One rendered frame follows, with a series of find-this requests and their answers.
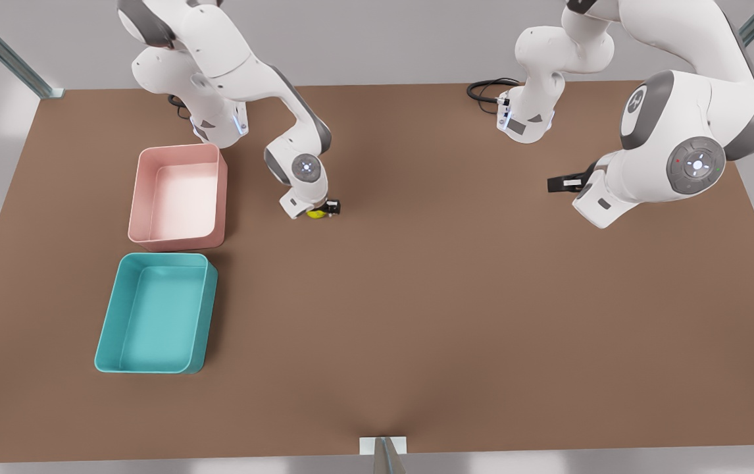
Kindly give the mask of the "pink rectangular tray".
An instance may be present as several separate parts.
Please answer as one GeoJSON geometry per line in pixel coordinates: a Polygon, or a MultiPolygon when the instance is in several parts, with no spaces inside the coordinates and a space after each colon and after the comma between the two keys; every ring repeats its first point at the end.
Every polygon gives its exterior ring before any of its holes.
{"type": "Polygon", "coordinates": [[[226,239],[228,167],[214,144],[145,148],[128,239],[146,251],[195,251],[226,239]]]}

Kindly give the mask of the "teal rectangular tray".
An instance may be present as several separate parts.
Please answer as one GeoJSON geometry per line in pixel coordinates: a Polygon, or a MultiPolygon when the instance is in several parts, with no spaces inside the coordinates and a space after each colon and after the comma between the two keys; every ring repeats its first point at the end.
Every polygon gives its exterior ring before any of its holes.
{"type": "Polygon", "coordinates": [[[119,261],[94,366],[113,374],[197,374],[205,364],[218,271],[199,253],[119,261]]]}

